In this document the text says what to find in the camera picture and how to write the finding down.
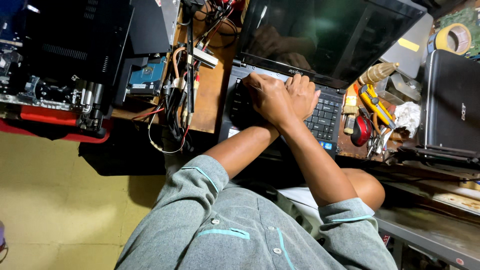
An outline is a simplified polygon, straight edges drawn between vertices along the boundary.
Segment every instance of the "forearm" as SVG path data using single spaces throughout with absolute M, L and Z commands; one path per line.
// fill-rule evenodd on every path
M 357 197 L 351 182 L 299 120 L 278 127 L 319 206 Z
M 257 158 L 279 136 L 270 123 L 251 126 L 217 144 L 204 155 L 216 159 L 232 179 Z

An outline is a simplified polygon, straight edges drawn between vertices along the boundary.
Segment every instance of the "shirt sleeve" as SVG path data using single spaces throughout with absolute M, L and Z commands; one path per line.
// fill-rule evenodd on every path
M 360 198 L 319 207 L 323 247 L 347 269 L 397 269 Z
M 228 180 L 225 169 L 210 156 L 189 161 L 167 180 L 156 205 L 127 241 L 115 268 L 161 265 L 175 269 Z

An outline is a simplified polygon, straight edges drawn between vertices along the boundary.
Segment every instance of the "laptop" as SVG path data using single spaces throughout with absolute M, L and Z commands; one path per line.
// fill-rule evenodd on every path
M 242 78 L 254 71 L 282 81 L 301 74 L 322 91 L 305 125 L 335 158 L 345 89 L 425 13 L 409 0 L 251 1 L 228 81 L 218 141 L 261 119 Z M 262 155 L 282 160 L 274 148 Z
M 427 57 L 419 139 L 480 152 L 480 64 L 446 50 Z
M 425 14 L 386 53 L 382 62 L 400 63 L 396 71 L 412 79 L 417 78 L 421 60 L 432 29 L 433 17 Z

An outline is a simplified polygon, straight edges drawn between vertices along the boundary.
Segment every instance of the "tape roll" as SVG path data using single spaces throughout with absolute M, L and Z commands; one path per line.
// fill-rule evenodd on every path
M 435 47 L 437 49 L 444 49 L 458 55 L 466 53 L 472 44 L 472 35 L 463 24 L 451 24 L 436 35 Z

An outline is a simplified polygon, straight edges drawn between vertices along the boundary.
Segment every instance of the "circuit board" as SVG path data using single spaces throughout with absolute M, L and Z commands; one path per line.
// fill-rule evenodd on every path
M 466 8 L 454 14 L 446 15 L 439 19 L 440 27 L 435 31 L 445 28 L 451 24 L 463 24 L 465 25 L 472 35 L 472 45 L 467 51 L 467 57 L 473 57 L 480 53 L 480 26 L 478 25 L 480 8 Z

